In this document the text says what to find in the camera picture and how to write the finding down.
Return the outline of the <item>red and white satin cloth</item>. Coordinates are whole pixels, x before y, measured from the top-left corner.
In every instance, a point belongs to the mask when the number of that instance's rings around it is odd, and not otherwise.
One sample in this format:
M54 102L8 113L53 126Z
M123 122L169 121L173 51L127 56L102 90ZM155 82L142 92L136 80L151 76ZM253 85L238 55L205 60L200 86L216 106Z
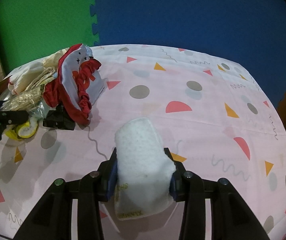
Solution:
M74 122L89 125L92 106L104 89L100 67L90 47L82 43L70 47L58 61L57 77L45 85L46 104L55 108L62 103Z

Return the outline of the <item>white sponge cloth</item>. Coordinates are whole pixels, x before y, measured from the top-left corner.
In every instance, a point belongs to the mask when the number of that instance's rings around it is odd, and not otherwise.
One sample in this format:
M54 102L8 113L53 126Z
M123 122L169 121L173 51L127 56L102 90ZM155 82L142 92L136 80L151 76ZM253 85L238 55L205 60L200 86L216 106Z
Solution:
M158 131L148 118L137 118L115 133L118 181L114 197L119 220L163 212L173 202L170 182L176 167L165 154Z

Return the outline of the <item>yellow white sponge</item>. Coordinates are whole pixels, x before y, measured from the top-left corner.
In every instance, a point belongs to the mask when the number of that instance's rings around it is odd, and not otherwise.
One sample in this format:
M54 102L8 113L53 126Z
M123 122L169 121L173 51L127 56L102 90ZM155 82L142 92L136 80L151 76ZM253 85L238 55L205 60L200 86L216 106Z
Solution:
M38 119L31 116L27 122L12 127L5 132L5 135L12 140L21 141L32 137L38 128Z

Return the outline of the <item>cream folded towel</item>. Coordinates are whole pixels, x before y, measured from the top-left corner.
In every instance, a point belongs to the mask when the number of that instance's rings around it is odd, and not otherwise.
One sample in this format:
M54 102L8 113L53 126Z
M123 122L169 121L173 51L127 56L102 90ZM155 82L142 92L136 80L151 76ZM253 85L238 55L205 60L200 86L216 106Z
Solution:
M30 69L16 81L12 92L17 95L40 85L46 85L54 79L55 73L54 67Z

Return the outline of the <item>white red-trimmed cloth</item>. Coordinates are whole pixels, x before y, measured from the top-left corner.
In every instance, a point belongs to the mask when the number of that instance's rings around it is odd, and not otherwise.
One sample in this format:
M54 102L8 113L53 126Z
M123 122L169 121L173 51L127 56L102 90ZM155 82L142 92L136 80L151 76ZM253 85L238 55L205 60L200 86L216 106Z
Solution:
M8 89L11 91L11 94L17 95L23 92L44 69L40 61L29 62L14 69L10 73L8 80Z

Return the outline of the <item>cream scrunchie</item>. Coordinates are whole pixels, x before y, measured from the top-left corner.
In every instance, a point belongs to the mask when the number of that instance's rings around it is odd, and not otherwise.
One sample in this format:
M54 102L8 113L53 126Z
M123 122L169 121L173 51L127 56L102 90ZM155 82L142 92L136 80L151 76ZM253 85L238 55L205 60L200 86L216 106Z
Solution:
M55 69L57 69L58 67L58 62L59 59L68 51L68 48L64 48L61 50L58 50L57 52L47 56L42 64L44 68L52 68L54 67Z

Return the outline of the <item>pink patterned tablecloth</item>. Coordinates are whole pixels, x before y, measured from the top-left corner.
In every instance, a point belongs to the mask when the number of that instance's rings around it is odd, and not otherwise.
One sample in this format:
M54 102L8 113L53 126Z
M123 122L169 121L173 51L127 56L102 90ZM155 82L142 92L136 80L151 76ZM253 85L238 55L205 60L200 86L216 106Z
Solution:
M0 235L13 237L57 178L98 168L126 122L148 117L173 158L200 177L231 181L270 239L286 237L286 131L241 65L195 51L147 45L92 47L104 89L90 123L39 126L0 141Z

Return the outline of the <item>green foam mat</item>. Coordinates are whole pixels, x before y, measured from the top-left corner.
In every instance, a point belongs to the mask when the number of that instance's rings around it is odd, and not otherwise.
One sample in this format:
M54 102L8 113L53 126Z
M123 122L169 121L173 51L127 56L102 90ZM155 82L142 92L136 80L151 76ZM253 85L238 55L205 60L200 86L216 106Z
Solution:
M60 49L99 43L95 0L0 0L5 73Z

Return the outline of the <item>blue foam mat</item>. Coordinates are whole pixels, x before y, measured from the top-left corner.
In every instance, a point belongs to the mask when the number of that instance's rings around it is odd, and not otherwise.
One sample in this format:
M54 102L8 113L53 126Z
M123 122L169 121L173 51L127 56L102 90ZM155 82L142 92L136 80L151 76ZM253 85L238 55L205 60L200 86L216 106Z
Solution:
M99 44L152 44L237 62L277 105L286 93L284 0L94 0Z

